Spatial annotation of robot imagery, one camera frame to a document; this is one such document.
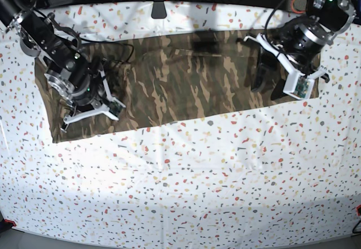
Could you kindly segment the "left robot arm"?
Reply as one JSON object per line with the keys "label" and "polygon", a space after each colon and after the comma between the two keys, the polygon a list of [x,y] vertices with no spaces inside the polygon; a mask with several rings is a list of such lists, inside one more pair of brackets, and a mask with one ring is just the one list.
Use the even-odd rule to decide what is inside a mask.
{"label": "left robot arm", "polygon": [[259,44],[251,91],[260,92],[267,74],[280,64],[287,77],[279,80],[271,98],[275,100],[288,95],[298,100],[309,99],[317,79],[329,81],[326,68],[313,64],[315,57],[351,26],[356,15],[352,0],[307,0],[305,14],[285,23],[272,38],[267,29],[256,36],[245,36],[244,41]]}

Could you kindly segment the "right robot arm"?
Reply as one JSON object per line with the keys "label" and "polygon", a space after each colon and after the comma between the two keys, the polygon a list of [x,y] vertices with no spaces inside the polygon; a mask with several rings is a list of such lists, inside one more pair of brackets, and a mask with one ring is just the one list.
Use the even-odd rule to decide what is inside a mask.
{"label": "right robot arm", "polygon": [[25,54],[46,66],[47,83],[71,108],[61,130],[98,115],[117,121],[125,105],[111,94],[105,75],[108,60],[87,57],[81,51],[80,35],[60,26],[54,13],[38,11],[36,1],[1,0],[1,23],[5,32],[16,31]]}

